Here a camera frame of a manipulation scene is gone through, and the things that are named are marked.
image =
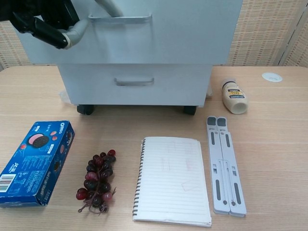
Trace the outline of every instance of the bottle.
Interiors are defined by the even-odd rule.
[[[243,114],[247,111],[248,99],[234,78],[222,81],[222,99],[226,108],[233,114]]]

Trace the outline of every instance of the artificial grapes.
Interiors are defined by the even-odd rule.
[[[108,202],[112,200],[116,190],[111,192],[111,185],[108,178],[113,175],[112,163],[116,161],[115,150],[109,150],[94,155],[88,162],[87,174],[83,182],[84,188],[78,189],[76,198],[84,200],[84,206],[78,210],[79,213],[86,207],[95,214],[108,211]]]

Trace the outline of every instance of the grape stem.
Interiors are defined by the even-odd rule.
[[[97,171],[97,176],[98,176],[98,185],[97,185],[97,187],[96,187],[96,190],[93,191],[93,192],[94,192],[94,195],[93,195],[93,197],[92,197],[91,199],[85,200],[85,201],[84,201],[84,203],[86,203],[86,204],[85,204],[81,209],[78,210],[79,213],[81,213],[82,210],[83,210],[84,208],[89,207],[89,211],[90,211],[91,213],[94,213],[94,214],[101,214],[102,212],[104,212],[104,210],[105,210],[106,207],[107,207],[106,203],[103,202],[103,208],[102,208],[102,210],[101,210],[100,212],[94,212],[94,211],[91,210],[93,200],[94,200],[94,198],[98,195],[98,189],[99,189],[100,183],[101,183],[101,181],[100,181],[101,175],[100,175],[100,171],[99,171],[99,170]]]
[[[83,209],[84,209],[85,207],[88,207],[88,206],[89,206],[89,204],[86,203],[81,209],[78,210],[78,212],[81,213],[81,212],[83,211]]]

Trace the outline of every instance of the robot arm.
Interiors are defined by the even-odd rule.
[[[20,33],[58,49],[77,44],[89,24],[88,19],[79,20],[71,0],[0,0],[0,21],[7,20]]]

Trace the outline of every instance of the oreo box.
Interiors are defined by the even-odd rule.
[[[36,122],[0,175],[0,207],[47,205],[74,135],[69,121]]]

